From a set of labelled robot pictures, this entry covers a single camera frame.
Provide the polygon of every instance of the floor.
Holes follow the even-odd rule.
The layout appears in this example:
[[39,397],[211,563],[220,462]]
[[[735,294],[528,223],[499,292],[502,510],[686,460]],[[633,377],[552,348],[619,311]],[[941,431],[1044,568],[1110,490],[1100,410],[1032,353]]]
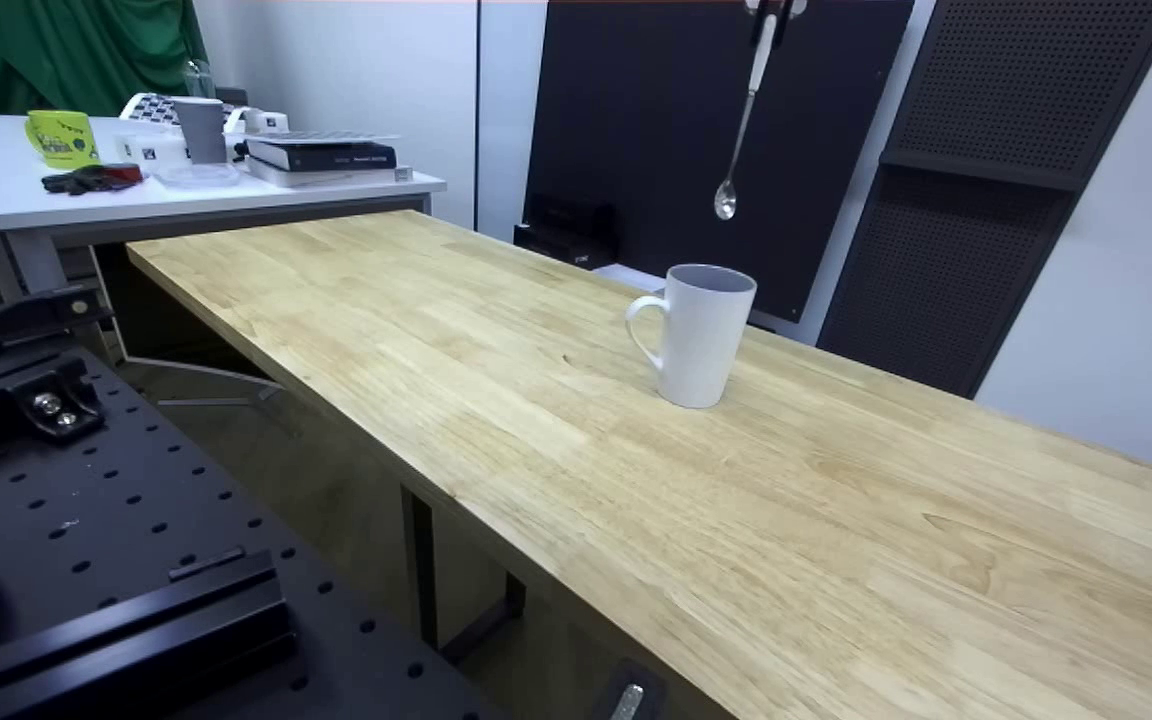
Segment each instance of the floor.
[[[334,415],[290,393],[194,370],[125,369],[257,503],[301,532],[373,611],[416,630],[399,468]],[[719,715],[700,690],[668,674],[595,611],[528,570],[468,519],[437,510],[440,628],[464,628],[502,582],[499,559],[528,582],[528,611],[468,655],[464,670],[502,715],[587,720],[612,715],[625,674],[648,670],[648,715]]]

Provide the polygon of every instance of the green object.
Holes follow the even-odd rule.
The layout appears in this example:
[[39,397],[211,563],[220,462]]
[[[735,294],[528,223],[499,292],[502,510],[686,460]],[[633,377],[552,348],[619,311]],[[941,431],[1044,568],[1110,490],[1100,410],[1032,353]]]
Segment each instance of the green object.
[[0,58],[53,108],[114,115],[136,93],[183,93],[192,57],[192,0],[0,0]]
[[89,113],[29,113],[23,135],[53,166],[99,162]]

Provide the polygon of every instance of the mug handle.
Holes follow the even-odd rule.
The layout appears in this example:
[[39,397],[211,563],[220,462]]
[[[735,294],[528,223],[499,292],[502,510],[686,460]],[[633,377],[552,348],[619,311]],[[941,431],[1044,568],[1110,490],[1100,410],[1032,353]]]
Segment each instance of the mug handle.
[[629,332],[629,341],[652,358],[652,369],[659,370],[659,369],[664,369],[664,354],[652,353],[652,348],[638,341],[638,332],[637,332],[637,319],[638,319],[644,307],[656,307],[659,316],[668,316],[668,304],[664,304],[659,294],[638,294],[638,299],[633,299],[633,304],[625,307],[625,332]]

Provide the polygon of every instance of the metal bracket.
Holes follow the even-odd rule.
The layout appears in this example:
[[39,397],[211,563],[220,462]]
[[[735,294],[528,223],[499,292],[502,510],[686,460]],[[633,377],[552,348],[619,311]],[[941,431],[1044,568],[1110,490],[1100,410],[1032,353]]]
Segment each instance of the metal bracket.
[[11,378],[0,377],[0,441],[14,436],[20,421],[53,444],[71,444],[104,423],[83,358],[0,363],[11,370]]
[[23,294],[0,304],[0,353],[62,341],[77,327],[92,327],[99,319],[99,299],[92,282],[71,282],[39,294]]

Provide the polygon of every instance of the desk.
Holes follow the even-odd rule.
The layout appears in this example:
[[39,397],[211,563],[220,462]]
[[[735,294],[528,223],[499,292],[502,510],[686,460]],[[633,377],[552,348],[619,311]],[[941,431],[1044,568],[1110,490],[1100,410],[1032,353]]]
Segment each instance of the desk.
[[1152,715],[1143,462],[757,327],[672,407],[629,292],[416,213],[130,260],[735,715]]
[[[92,118],[104,160],[114,160],[121,118]],[[162,186],[142,180],[127,193],[49,196],[39,162],[23,141],[20,115],[0,115],[0,294],[23,294],[62,282],[57,242],[108,242],[127,236],[162,236],[172,227],[232,227],[288,217],[331,217],[373,208],[426,208],[442,180],[411,171],[411,180],[343,180],[315,186],[278,186],[244,176],[232,186]]]

